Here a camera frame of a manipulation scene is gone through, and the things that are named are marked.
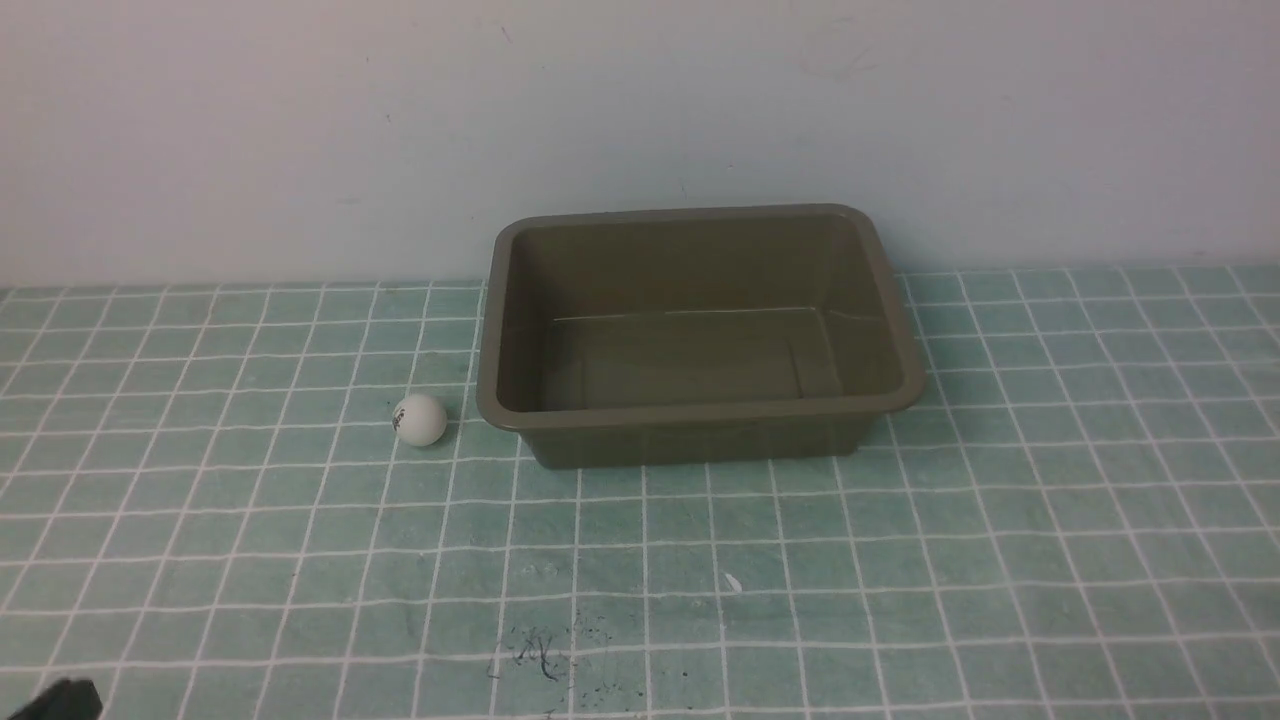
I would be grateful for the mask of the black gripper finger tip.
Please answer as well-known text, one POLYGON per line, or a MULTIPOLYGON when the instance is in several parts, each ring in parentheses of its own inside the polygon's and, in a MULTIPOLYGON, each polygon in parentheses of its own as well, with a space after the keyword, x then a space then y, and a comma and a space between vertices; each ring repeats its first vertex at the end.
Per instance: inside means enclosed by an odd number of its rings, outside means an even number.
POLYGON ((18 720, 97 720, 104 703, 90 679, 59 679, 18 708, 18 720))

